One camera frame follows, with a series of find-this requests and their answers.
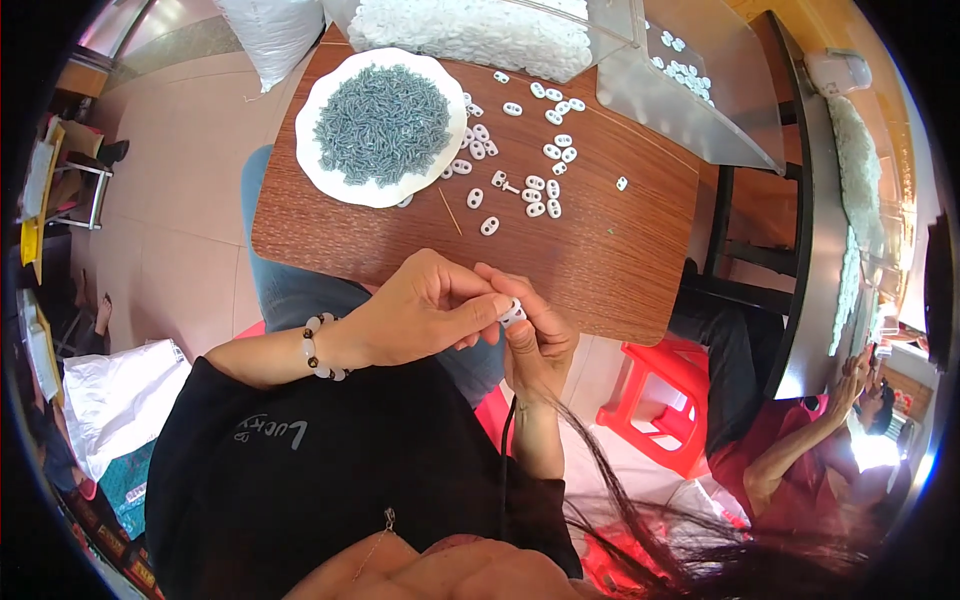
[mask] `woman's right hand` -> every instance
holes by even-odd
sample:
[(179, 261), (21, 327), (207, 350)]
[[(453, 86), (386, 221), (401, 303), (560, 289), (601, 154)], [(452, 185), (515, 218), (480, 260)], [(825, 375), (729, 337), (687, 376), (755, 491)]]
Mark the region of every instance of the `woman's right hand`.
[(836, 387), (830, 391), (830, 400), (825, 416), (834, 422), (843, 422), (853, 407), (853, 403), (863, 392), (864, 383), (870, 368), (870, 356), (873, 349), (867, 346), (858, 356), (851, 356), (843, 366), (843, 376)]
[(559, 401), (580, 342), (579, 332), (534, 291), (526, 277), (503, 273), (482, 262), (473, 271), (497, 292), (515, 296), (527, 314), (527, 321), (505, 330), (507, 385), (527, 403)]

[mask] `blue fabric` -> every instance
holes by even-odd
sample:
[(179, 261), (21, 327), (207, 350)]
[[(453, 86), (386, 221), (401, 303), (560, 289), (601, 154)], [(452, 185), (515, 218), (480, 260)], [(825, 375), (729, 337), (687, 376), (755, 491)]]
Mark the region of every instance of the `blue fabric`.
[[(273, 149), (270, 144), (255, 150), (240, 177), (240, 205), (253, 284), (268, 332), (302, 327), (310, 317), (325, 311), (345, 317), (370, 297), (367, 290), (352, 281), (281, 265), (253, 251), (253, 215)], [(473, 348), (448, 348), (436, 355), (473, 408), (503, 379), (503, 344), (501, 335), (495, 346), (480, 340)]]
[(147, 442), (130, 454), (110, 461), (98, 485), (117, 515), (120, 526), (133, 540), (143, 533), (143, 505), (147, 500), (147, 473), (156, 440)]

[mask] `woman's left hand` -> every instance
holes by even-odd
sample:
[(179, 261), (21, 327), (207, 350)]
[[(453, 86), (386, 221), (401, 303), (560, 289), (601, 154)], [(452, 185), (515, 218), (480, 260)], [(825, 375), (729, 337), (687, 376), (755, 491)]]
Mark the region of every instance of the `woman's left hand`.
[(402, 365), (451, 346), (473, 346), (480, 338), (496, 344), (497, 318), (510, 305), (510, 297), (470, 269), (421, 250), (336, 323), (338, 348), (344, 351), (340, 366)]

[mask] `cord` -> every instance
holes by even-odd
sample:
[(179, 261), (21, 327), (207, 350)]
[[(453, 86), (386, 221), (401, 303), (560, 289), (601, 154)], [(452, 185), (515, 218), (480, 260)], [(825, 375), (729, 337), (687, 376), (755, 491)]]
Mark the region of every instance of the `cord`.
[(507, 540), (507, 434), (510, 432), (510, 423), (514, 420), (516, 410), (516, 394), (510, 401), (510, 412), (503, 423), (503, 433), (500, 435), (500, 541)]

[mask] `wooden table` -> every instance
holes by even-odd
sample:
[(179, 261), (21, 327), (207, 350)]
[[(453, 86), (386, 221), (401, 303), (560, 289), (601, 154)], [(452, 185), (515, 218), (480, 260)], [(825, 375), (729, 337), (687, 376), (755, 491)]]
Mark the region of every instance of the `wooden table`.
[[(510, 73), (497, 83), (492, 68), (442, 60), (449, 74), (484, 109), (479, 119), (490, 130), (500, 154), (472, 160), (466, 176), (437, 180), (416, 194), (406, 208), (371, 209), (337, 202), (316, 189), (296, 159), (294, 120), (317, 79), (353, 54), (335, 27), (326, 32), (303, 74), (276, 137), (273, 155), (253, 219), (252, 247), (260, 256), (369, 283), (382, 284), (403, 260), (431, 247), (464, 265), (485, 261), (526, 275), (553, 305), (585, 333), (652, 346), (666, 331), (680, 284), (696, 202), (696, 157), (638, 123), (599, 105), (596, 69), (566, 85), (553, 85), (564, 97), (587, 103), (571, 111), (559, 127), (543, 113), (553, 107), (530, 93), (533, 78)], [(523, 106), (520, 117), (501, 109)], [(528, 175), (554, 176), (543, 144), (557, 133), (573, 136), (579, 154), (555, 179), (561, 186), (560, 219), (531, 219), (526, 203), (491, 185), (503, 170), (522, 189)], [(625, 191), (616, 189), (626, 177)], [(463, 236), (438, 192), (444, 191)], [(480, 208), (467, 207), (470, 188), (484, 191)], [(500, 220), (493, 236), (480, 234), (491, 215)]]

